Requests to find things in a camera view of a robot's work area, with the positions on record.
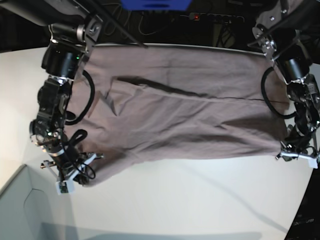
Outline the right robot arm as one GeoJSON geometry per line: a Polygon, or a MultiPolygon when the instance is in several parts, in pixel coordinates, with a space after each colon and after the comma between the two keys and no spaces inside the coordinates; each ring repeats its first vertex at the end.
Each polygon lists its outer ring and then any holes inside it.
{"type": "Polygon", "coordinates": [[[95,85],[85,65],[104,23],[112,23],[134,43],[137,39],[98,0],[3,0],[0,5],[36,25],[48,26],[51,34],[41,63],[48,77],[38,91],[38,112],[29,133],[31,141],[50,156],[43,167],[57,167],[57,192],[70,193],[75,183],[86,184],[96,176],[90,163],[98,155],[79,152],[76,147],[87,132],[80,129],[67,137],[64,131],[65,126],[84,118],[94,100],[95,85]],[[90,95],[84,110],[75,116],[67,108],[74,80],[79,77],[88,81],[90,95]]]}

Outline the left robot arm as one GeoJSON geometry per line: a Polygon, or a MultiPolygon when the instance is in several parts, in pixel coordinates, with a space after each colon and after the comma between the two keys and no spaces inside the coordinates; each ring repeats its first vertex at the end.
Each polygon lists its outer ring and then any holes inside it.
{"type": "Polygon", "coordinates": [[[261,93],[266,105],[278,117],[294,119],[287,137],[280,142],[277,159],[308,161],[311,168],[320,164],[316,132],[320,128],[320,91],[315,76],[310,73],[312,60],[301,41],[301,33],[318,16],[318,0],[270,0],[258,13],[252,28],[254,41],[248,47],[261,50],[271,66],[261,78],[261,93]],[[276,72],[286,85],[286,94],[294,103],[295,112],[281,114],[267,98],[265,83],[276,72]]]}

